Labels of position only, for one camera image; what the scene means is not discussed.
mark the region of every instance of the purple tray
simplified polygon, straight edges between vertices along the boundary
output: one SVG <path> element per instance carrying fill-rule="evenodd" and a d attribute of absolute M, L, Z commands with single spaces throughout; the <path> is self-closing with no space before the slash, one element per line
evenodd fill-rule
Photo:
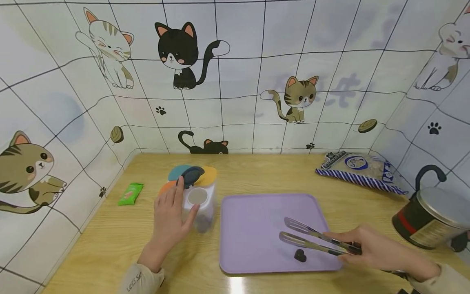
<path fill-rule="evenodd" d="M 319 232 L 328 231 L 316 199 L 309 194 L 232 195 L 223 198 L 220 205 L 220 268 L 227 274 L 341 268 L 342 264 L 335 256 L 308 248 L 301 248 L 307 256 L 306 262 L 294 259 L 299 247 L 279 240 L 280 231 L 320 245 L 333 245 L 287 228 L 285 216 Z"/>

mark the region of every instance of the stainless steel tongs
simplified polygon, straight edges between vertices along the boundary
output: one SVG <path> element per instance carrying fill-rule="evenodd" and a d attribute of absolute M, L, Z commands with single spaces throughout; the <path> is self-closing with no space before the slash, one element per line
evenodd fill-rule
<path fill-rule="evenodd" d="M 291 244 L 291 245 L 302 247 L 302 248 L 315 249 L 315 250 L 323 251 L 323 252 L 336 255 L 336 256 L 343 255 L 343 254 L 351 254 L 351 255 L 362 254 L 362 249 L 359 243 L 347 243 L 347 242 L 343 242 L 343 241 L 339 241 L 339 240 L 327 237 L 323 235 L 322 233 L 307 226 L 306 224 L 303 224 L 289 217 L 284 217 L 284 223 L 289 229 L 292 229 L 294 231 L 297 231 L 299 233 L 303 233 L 306 235 L 314 236 L 323 241 L 327 241 L 331 244 L 334 244 L 340 248 L 331 248 L 331 247 L 323 246 L 323 245 L 314 243 L 312 241 L 309 241 L 307 239 L 301 238 L 299 236 L 296 236 L 294 234 L 290 234 L 290 233 L 282 231 L 279 233 L 279 239 L 282 242 L 285 242 L 287 244 Z M 400 278 L 404 278 L 408 280 L 407 273 L 402 270 L 382 270 L 382 271 L 397 275 Z"/>

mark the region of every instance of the orange lid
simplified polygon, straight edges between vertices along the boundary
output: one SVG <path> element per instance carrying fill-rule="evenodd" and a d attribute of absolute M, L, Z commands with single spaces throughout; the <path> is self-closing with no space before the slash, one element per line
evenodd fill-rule
<path fill-rule="evenodd" d="M 158 192 L 159 195 L 162 195 L 166 191 L 168 191 L 171 187 L 173 187 L 176 184 L 176 181 L 169 181 L 165 185 L 163 185 L 160 188 L 160 191 Z"/>

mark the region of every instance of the clear plastic container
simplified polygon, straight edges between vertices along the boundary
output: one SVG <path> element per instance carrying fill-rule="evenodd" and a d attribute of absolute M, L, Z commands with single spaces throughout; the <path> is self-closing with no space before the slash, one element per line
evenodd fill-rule
<path fill-rule="evenodd" d="M 184 219 L 187 219 L 193 205 L 199 204 L 199 211 L 194 220 L 194 227 L 199 233 L 208 232 L 214 224 L 217 199 L 215 196 L 215 182 L 207 187 L 190 187 L 184 195 Z"/>

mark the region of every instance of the green packet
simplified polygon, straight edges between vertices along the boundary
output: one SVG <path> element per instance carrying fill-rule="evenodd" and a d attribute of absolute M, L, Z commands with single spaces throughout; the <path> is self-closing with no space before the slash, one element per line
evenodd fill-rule
<path fill-rule="evenodd" d="M 143 187 L 144 184 L 141 183 L 130 183 L 127 190 L 122 194 L 121 199 L 117 202 L 117 205 L 135 205 L 135 200 Z"/>

